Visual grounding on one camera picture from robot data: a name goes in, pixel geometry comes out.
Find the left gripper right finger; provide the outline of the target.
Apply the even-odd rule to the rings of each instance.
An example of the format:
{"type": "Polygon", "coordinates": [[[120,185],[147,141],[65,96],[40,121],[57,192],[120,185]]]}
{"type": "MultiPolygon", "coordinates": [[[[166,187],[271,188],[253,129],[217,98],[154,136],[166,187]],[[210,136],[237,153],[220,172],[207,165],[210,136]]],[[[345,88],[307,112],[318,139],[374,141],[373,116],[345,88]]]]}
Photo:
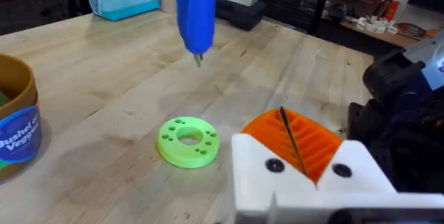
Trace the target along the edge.
{"type": "Polygon", "coordinates": [[[367,148],[342,140],[320,124],[286,108],[281,109],[286,139],[281,158],[297,178],[316,193],[395,193],[367,148]]]}

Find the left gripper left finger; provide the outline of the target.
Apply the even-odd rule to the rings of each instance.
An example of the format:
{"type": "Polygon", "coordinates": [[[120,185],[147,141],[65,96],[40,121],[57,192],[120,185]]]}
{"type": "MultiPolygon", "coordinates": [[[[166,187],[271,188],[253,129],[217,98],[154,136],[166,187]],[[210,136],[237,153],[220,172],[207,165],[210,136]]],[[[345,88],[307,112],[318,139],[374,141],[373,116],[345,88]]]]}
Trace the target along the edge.
{"type": "Polygon", "coordinates": [[[234,217],[311,217],[302,201],[315,192],[307,177],[289,113],[280,107],[250,122],[231,139],[234,217]]]}

